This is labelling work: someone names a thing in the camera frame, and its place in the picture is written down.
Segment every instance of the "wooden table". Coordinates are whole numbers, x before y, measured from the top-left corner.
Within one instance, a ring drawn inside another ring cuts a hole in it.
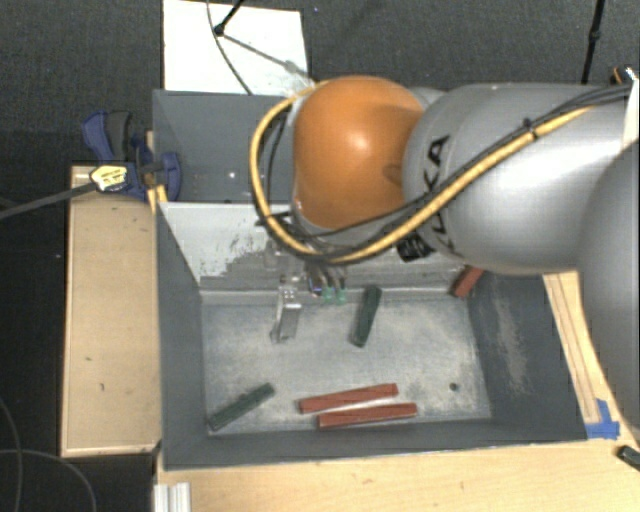
[[[74,168],[73,183],[87,180]],[[70,208],[61,452],[65,457],[149,452],[160,439],[153,217],[120,196],[89,194]],[[595,398],[620,414],[585,325],[575,273],[545,277],[587,422]],[[424,455],[164,472],[191,483],[205,511],[630,511],[640,473],[617,441],[590,440]]]

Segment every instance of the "black cable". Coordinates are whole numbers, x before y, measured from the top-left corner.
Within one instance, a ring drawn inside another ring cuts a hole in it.
[[[224,29],[227,27],[227,23],[229,23],[231,21],[231,18],[233,18],[236,14],[236,12],[238,12],[238,9],[240,9],[240,6],[244,3],[244,0],[237,0],[237,2],[235,3],[235,5],[231,8],[231,10],[229,11],[229,14],[227,14],[224,19],[222,20],[221,23],[217,24],[214,27],[214,32],[216,35],[218,36],[223,36],[224,35]]]
[[[278,147],[280,146],[280,141],[282,140],[282,134],[284,133],[284,129],[287,125],[287,118],[288,116],[285,115],[280,119],[278,131],[276,132],[275,139],[273,140],[273,144],[271,145],[269,162],[267,163],[267,169],[265,171],[265,196],[268,203],[271,203],[271,176],[273,176],[273,164],[276,159]]]
[[[18,466],[18,483],[16,484],[16,500],[15,505],[13,507],[14,512],[20,511],[20,505],[22,503],[22,492],[24,488],[24,455],[31,455],[34,457],[40,457],[48,460],[56,461],[63,466],[67,467],[70,471],[72,471],[83,483],[85,488],[89,493],[89,497],[91,499],[91,510],[93,512],[98,512],[98,505],[96,501],[96,495],[93,492],[93,488],[91,484],[87,480],[87,477],[82,474],[82,472],[76,468],[70,462],[58,457],[56,455],[51,455],[50,453],[40,452],[36,450],[28,450],[22,448],[22,443],[20,442],[20,435],[18,434],[18,428],[16,427],[16,423],[13,420],[13,416],[11,415],[11,411],[7,407],[7,404],[4,402],[2,397],[0,397],[0,409],[4,412],[5,417],[7,418],[7,423],[9,424],[9,428],[11,429],[11,435],[13,436],[13,443],[15,445],[15,449],[11,450],[0,450],[0,456],[2,455],[11,455],[15,454],[16,462]]]
[[[16,452],[17,450],[0,450],[0,456],[10,455]],[[69,469],[69,471],[71,471],[74,475],[76,475],[80,479],[85,489],[87,490],[87,493],[89,494],[89,499],[91,500],[92,512],[98,512],[98,502],[96,500],[96,494],[93,491],[93,487],[91,487],[91,484],[89,483],[89,480],[87,480],[87,477],[82,474],[82,471],[80,471],[77,467],[71,464],[71,462],[64,460],[62,457],[51,455],[50,453],[46,453],[46,452],[39,452],[37,450],[23,449],[22,453],[25,455],[31,455],[33,457],[40,457],[41,459],[47,459],[47,460],[57,462],[62,466],[66,467],[67,469]]]
[[[6,219],[8,217],[13,217],[14,215],[19,215],[21,213],[26,213],[31,210],[36,210],[37,208],[42,208],[43,206],[58,203],[60,201],[67,201],[88,192],[95,192],[95,190],[95,183],[86,183],[84,185],[80,185],[79,187],[74,187],[70,190],[65,190],[64,192],[58,192],[57,194],[43,197],[41,199],[36,199],[35,201],[31,201],[26,204],[13,206],[6,210],[0,211],[0,220]]]
[[[233,73],[233,76],[236,78],[238,83],[242,86],[244,91],[249,96],[253,96],[253,92],[251,91],[251,89],[249,89],[249,86],[242,79],[242,77],[240,76],[240,73],[238,73],[238,70],[235,68],[235,66],[233,65],[233,63],[229,59],[229,56],[227,55],[227,52],[224,51],[224,48],[220,44],[220,41],[219,41],[219,38],[218,38],[218,34],[216,33],[216,27],[214,26],[213,20],[211,19],[211,10],[209,9],[209,6],[211,5],[210,4],[210,0],[205,0],[205,1],[206,1],[206,4],[207,4],[207,19],[209,20],[209,28],[211,28],[211,35],[213,36],[213,40],[215,41],[216,46],[218,47],[218,51],[220,52],[220,55],[222,55],[222,58],[224,59],[225,63],[227,64],[227,67],[229,68],[231,73]],[[240,6],[239,5],[240,3],[241,2],[238,2],[238,4],[234,6],[234,9],[237,10],[237,8]]]
[[[593,54],[596,51],[596,43],[600,39],[600,23],[602,22],[602,14],[604,13],[605,0],[596,0],[596,7],[593,13],[593,21],[589,30],[589,46],[587,48],[587,56],[584,59],[584,67],[582,68],[582,80],[580,83],[589,82],[589,73],[591,72],[591,63],[593,62]]]
[[[19,512],[20,510],[20,502],[22,501],[22,488],[24,485],[24,465],[23,465],[23,449],[22,444],[20,443],[20,436],[18,435],[18,428],[16,427],[15,421],[13,421],[13,416],[11,416],[11,411],[7,407],[7,404],[4,403],[2,397],[0,397],[0,409],[4,412],[5,417],[7,418],[7,423],[9,424],[9,428],[11,429],[11,435],[13,436],[13,444],[15,446],[15,450],[11,450],[16,454],[16,465],[18,472],[18,483],[16,484],[16,500],[13,507],[14,512]]]

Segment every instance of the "blue tape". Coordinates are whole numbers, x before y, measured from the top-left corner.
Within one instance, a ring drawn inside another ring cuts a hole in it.
[[[620,422],[611,421],[611,413],[605,400],[596,398],[596,403],[600,411],[600,422],[585,425],[587,437],[589,439],[618,439],[620,437]]]

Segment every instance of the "blue clamp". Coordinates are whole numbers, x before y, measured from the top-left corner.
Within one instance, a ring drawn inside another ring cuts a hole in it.
[[[126,139],[126,128],[130,121],[130,115],[122,113],[113,114],[110,119],[109,114],[104,110],[98,110],[91,114],[82,123],[82,136],[86,146],[91,149],[100,165],[117,162],[127,169],[127,186],[116,193],[123,194],[139,201],[147,200],[147,187],[142,175],[152,172],[156,174],[157,182],[162,183],[167,188],[167,198],[175,201],[180,194],[180,184],[182,181],[182,170],[176,153],[163,153],[161,162],[153,162],[153,153],[145,143],[144,139],[134,134],[128,141]],[[122,149],[118,149],[118,154],[114,152],[113,145],[117,148],[131,147],[135,154],[132,161],[123,161],[126,155]]]
[[[587,437],[589,439],[618,439],[620,437],[620,422],[611,421],[611,413],[606,401],[596,398],[596,403],[600,411],[600,422],[585,425]]]
[[[98,110],[82,123],[82,136],[85,145],[95,153],[100,164],[113,162],[115,156],[111,149],[109,136],[105,128],[109,114],[104,110]]]

